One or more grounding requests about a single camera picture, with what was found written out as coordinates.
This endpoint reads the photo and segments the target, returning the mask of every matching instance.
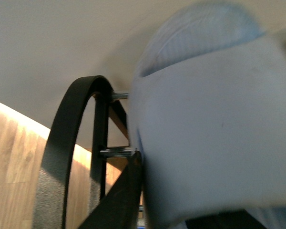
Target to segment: metal rod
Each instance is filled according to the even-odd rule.
[[[128,92],[113,92],[111,98],[113,101],[127,99],[128,94]]]
[[[104,158],[130,157],[134,150],[131,147],[112,147],[100,151]]]

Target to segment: wooden surface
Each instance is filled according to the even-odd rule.
[[[31,228],[38,173],[49,131],[0,104],[0,229]],[[88,214],[90,161],[91,152],[76,146],[68,196],[68,229],[77,228]],[[108,165],[107,191],[120,173]]]

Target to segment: black curved frame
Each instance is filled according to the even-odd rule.
[[[67,197],[72,156],[82,115],[88,100],[92,96],[95,99],[95,117],[92,141],[90,210],[95,209],[97,211],[97,209],[102,209],[102,206],[107,206],[106,211],[109,211],[108,208],[112,207],[111,205],[108,206],[108,201],[110,197],[112,198],[112,194],[108,194],[108,198],[106,197],[109,200],[104,200],[99,205],[100,200],[105,195],[106,160],[101,157],[100,150],[107,147],[108,117],[113,120],[121,132],[128,138],[126,113],[119,101],[111,99],[112,92],[113,89],[110,83],[103,76],[79,78],[67,90],[54,118],[41,163],[33,228],[64,229],[66,227]],[[122,172],[124,175],[121,175],[114,185],[116,188],[112,188],[113,191],[117,191],[119,187],[127,185],[126,183],[132,179],[132,176],[127,175],[129,171],[137,174],[137,179],[132,180],[133,183],[130,186],[128,185],[128,189],[135,192],[128,192],[127,195],[123,196],[128,200],[124,201],[124,204],[127,203],[128,209],[132,209],[132,211],[134,208],[137,209],[134,213],[129,213],[127,220],[123,219],[124,221],[133,222],[133,218],[137,217],[141,194],[141,170],[140,153],[137,152],[134,159],[130,159],[129,165]],[[95,214],[93,213],[88,219],[94,219],[93,215]],[[92,221],[88,219],[80,227],[81,229],[92,224]],[[125,227],[125,222],[121,223],[120,226],[119,222],[115,222],[112,226],[112,228],[128,228]]]

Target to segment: light blue fabric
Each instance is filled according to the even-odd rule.
[[[176,13],[153,36],[135,75],[145,77],[183,60],[253,41],[263,34],[258,23],[237,4],[194,4]],[[253,208],[248,212],[268,229],[286,229],[286,208]],[[186,225],[183,222],[170,229],[173,228]]]

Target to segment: white ceiling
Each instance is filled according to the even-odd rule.
[[[0,102],[51,127],[68,86],[102,74],[128,90],[155,30],[193,0],[0,0]],[[286,0],[234,0],[286,43]],[[78,143],[91,147],[93,101]],[[125,139],[111,126],[110,145]]]

